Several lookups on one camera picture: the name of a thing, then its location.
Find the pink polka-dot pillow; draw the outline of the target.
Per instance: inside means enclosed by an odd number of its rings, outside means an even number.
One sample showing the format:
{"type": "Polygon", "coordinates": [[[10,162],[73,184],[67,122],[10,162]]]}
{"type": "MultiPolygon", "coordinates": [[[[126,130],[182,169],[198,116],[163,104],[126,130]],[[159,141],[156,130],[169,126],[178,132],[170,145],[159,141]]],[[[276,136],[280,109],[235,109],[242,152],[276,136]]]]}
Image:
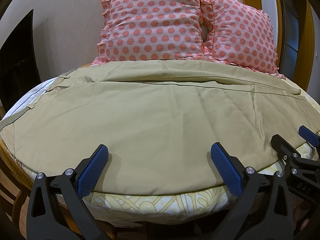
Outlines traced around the pink polka-dot pillow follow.
{"type": "Polygon", "coordinates": [[[93,65],[193,60],[203,45],[204,0],[101,0],[104,27],[93,65]]]}
{"type": "Polygon", "coordinates": [[[217,63],[284,78],[276,65],[277,52],[268,14],[238,0],[201,0],[209,33],[204,55],[217,63]]]}

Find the black television screen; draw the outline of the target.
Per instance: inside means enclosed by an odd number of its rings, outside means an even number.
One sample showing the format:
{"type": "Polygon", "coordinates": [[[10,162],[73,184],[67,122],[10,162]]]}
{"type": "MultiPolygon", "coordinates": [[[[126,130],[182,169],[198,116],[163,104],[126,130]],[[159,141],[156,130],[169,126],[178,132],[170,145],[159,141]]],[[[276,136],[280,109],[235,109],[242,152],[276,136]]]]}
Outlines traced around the black television screen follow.
{"type": "Polygon", "coordinates": [[[1,103],[5,111],[41,83],[34,52],[33,12],[25,15],[1,46],[1,103]]]}

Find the wooden door frame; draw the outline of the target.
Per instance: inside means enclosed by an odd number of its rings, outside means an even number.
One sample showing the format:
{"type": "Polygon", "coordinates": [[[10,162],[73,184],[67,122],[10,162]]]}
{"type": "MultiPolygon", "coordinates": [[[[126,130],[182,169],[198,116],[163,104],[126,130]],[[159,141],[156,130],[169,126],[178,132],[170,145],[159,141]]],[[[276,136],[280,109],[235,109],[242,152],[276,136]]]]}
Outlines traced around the wooden door frame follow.
{"type": "Polygon", "coordinates": [[[315,58],[315,24],[310,0],[243,0],[266,12],[274,27],[279,72],[307,90],[315,58]]]}

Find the right pink polka-dot pillow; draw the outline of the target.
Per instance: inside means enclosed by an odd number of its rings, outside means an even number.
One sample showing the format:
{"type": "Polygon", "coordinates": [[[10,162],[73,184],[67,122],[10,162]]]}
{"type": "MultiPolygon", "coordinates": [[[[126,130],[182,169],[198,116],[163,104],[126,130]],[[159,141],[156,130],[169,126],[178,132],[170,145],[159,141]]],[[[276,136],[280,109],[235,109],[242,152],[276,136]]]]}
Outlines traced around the right pink polka-dot pillow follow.
{"type": "Polygon", "coordinates": [[[204,55],[217,63],[284,78],[276,65],[277,52],[268,14],[238,0],[201,0],[209,33],[204,55]]]}

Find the left pink polka-dot pillow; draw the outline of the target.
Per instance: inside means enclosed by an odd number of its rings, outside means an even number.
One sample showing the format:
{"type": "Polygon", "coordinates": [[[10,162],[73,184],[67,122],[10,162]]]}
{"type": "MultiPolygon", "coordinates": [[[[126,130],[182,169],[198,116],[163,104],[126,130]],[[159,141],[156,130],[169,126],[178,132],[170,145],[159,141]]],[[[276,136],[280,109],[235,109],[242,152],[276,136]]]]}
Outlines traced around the left pink polka-dot pillow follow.
{"type": "Polygon", "coordinates": [[[204,0],[101,0],[104,27],[93,65],[193,60],[203,45],[204,0]]]}

